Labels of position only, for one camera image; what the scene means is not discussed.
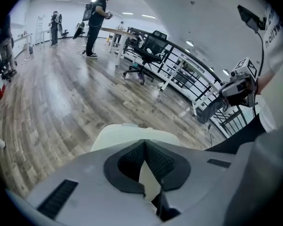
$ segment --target wooden floor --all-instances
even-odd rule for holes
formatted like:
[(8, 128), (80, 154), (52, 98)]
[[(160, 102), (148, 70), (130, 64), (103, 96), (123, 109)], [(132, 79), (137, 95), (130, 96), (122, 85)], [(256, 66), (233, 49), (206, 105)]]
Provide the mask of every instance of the wooden floor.
[[(86, 59), (83, 39), (59, 40), (34, 47), (21, 64), (0, 101), (0, 173), (7, 187), (26, 196), (35, 184), (75, 157), (89, 152), (99, 132), (123, 122), (176, 135), (182, 145), (204, 150), (210, 146), (208, 125), (200, 125), (190, 104), (175, 90), (157, 89), (161, 82), (122, 74), (129, 62), (115, 66), (116, 55), (98, 39), (97, 60)], [(213, 145), (223, 136), (212, 126)]]

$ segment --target black slot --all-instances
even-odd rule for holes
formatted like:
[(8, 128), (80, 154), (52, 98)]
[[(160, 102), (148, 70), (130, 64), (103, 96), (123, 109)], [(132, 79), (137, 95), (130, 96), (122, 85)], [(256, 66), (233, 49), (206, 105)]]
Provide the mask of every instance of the black slot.
[(37, 208), (37, 210), (44, 214), (45, 216), (54, 219), (76, 186), (79, 183), (71, 181), (71, 180), (64, 180), (46, 199), (45, 201)]
[(228, 161), (221, 161), (221, 160), (212, 159), (212, 158), (208, 160), (207, 163), (214, 164), (216, 166), (223, 167), (223, 168), (229, 168), (231, 165), (231, 163)]

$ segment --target chair seat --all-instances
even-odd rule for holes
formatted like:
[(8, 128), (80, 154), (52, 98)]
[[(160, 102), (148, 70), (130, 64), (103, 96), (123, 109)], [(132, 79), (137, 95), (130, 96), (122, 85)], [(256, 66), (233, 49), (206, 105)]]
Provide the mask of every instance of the chair seat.
[(138, 46), (134, 46), (133, 50), (138, 53), (146, 63), (159, 62), (161, 60), (159, 56), (149, 54)]

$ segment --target black office chair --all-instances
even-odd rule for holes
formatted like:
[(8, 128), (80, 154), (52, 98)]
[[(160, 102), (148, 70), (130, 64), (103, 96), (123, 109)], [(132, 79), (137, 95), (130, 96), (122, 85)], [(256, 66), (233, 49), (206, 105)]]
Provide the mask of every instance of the black office chair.
[[(138, 69), (133, 66), (129, 66), (129, 70), (124, 72), (123, 75), (126, 76), (127, 73), (138, 73), (140, 79), (142, 80), (141, 85), (145, 83), (144, 75), (150, 77), (152, 79), (151, 82), (153, 82), (154, 78), (144, 70), (144, 65), (149, 64), (150, 66), (151, 62), (159, 62), (161, 60), (162, 57), (158, 55), (161, 54), (164, 48), (168, 45), (166, 37), (166, 34), (159, 31), (154, 31), (152, 34), (148, 35), (141, 48), (134, 46), (133, 50), (142, 58), (142, 66), (139, 65)], [(151, 49), (153, 54), (147, 52), (148, 48)]]

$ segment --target chair base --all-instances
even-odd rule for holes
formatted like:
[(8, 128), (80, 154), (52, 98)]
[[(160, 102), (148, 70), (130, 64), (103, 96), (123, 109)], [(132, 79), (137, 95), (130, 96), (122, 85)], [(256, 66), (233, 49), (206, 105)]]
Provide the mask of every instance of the chair base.
[(154, 81), (154, 78), (145, 71), (144, 66), (141, 66), (139, 69), (136, 69), (133, 66), (129, 66), (129, 70), (125, 71), (123, 73), (123, 75), (126, 76), (127, 73), (138, 73), (138, 75), (139, 75), (138, 77), (142, 80), (141, 85), (143, 85), (145, 83), (145, 75), (147, 75), (148, 77), (150, 77), (152, 79), (151, 82)]

